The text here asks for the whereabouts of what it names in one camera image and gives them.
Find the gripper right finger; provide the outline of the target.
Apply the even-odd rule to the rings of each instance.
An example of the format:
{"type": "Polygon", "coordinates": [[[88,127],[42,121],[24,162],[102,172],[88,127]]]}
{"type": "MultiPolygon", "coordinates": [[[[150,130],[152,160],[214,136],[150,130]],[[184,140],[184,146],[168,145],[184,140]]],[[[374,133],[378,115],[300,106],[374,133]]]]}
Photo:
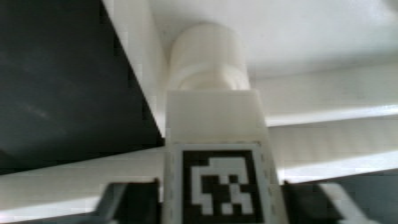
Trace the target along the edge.
{"type": "Polygon", "coordinates": [[[289,224],[380,224],[335,182],[282,185],[289,224]]]}

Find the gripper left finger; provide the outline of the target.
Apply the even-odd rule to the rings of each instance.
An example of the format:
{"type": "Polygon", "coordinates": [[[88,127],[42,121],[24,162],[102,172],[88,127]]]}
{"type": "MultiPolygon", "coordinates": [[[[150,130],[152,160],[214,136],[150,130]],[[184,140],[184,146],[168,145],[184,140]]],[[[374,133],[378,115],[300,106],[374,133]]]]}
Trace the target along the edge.
{"type": "Polygon", "coordinates": [[[157,188],[157,180],[111,183],[81,224],[159,224],[157,188]]]}

